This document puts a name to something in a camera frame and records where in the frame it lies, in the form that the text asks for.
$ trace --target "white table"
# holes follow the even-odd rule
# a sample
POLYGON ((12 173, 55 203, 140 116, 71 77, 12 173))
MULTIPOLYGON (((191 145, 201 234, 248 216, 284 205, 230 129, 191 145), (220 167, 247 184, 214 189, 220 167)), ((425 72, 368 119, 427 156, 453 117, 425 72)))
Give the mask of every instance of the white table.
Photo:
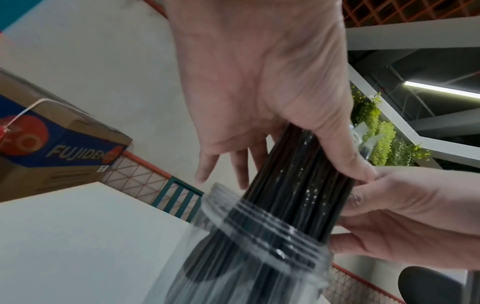
POLYGON ((187 226, 101 183, 0 203, 0 302, 141 304, 187 226))

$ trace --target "ceiling light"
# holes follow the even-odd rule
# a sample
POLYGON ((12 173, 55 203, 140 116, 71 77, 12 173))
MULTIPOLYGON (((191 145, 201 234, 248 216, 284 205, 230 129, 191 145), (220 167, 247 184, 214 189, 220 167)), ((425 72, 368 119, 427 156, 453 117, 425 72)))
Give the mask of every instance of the ceiling light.
POLYGON ((443 92, 443 93, 448 93, 448 94, 454 94, 454 95, 459 95, 459 96, 465 96, 465 97, 480 99, 480 94, 478 94, 478 93, 472 93, 472 92, 467 92, 467 91, 460 91, 460 90, 442 88, 442 87, 437 87, 437 86, 425 85, 425 84, 420 84, 420 83, 411 82, 411 81, 405 81, 404 84, 408 87, 421 88, 421 89, 426 89, 426 90, 432 90, 432 91, 437 91, 437 92, 443 92))

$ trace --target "metal beam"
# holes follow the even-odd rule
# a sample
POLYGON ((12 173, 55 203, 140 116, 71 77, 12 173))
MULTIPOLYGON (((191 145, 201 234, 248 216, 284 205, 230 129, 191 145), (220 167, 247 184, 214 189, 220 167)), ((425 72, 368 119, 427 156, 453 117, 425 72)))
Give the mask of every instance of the metal beam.
POLYGON ((419 119, 409 124, 418 134, 427 137, 480 134, 480 109, 419 119))
POLYGON ((393 64, 394 62, 406 57, 417 49, 404 49, 404 50, 380 50, 375 51, 370 55, 358 60, 353 64, 353 67, 362 76, 371 74, 386 66, 393 64))
MULTIPOLYGON (((376 90, 350 65, 348 72, 350 81, 362 93, 368 97, 377 94, 376 90)), ((378 108, 382 118, 395 125, 398 134, 411 143, 430 150, 432 157, 480 168, 480 148, 420 136, 383 98, 378 108)), ((434 162, 433 159, 428 162, 429 166, 435 166, 432 162, 434 162)))
POLYGON ((347 29, 349 51, 480 47, 480 17, 347 29))

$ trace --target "white wall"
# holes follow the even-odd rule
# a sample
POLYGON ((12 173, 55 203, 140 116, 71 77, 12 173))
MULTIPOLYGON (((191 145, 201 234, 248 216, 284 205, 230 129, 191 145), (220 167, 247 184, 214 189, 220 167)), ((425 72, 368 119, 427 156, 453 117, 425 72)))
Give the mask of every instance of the white wall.
MULTIPOLYGON (((200 148, 169 25, 143 1, 44 0, 5 31, 0 67, 125 132, 132 153, 195 185, 200 148)), ((240 192, 226 156, 199 188, 216 181, 240 192)))

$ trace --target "bundle of black straws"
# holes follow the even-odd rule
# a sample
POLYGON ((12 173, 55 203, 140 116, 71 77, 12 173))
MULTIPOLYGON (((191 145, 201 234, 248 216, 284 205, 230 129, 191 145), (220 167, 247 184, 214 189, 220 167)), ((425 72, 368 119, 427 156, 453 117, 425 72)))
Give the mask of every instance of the bundle of black straws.
POLYGON ((308 286, 317 296, 330 260, 324 244, 354 184, 312 132, 290 125, 242 199, 217 186, 203 200, 213 229, 172 279, 165 304, 297 303, 308 286))

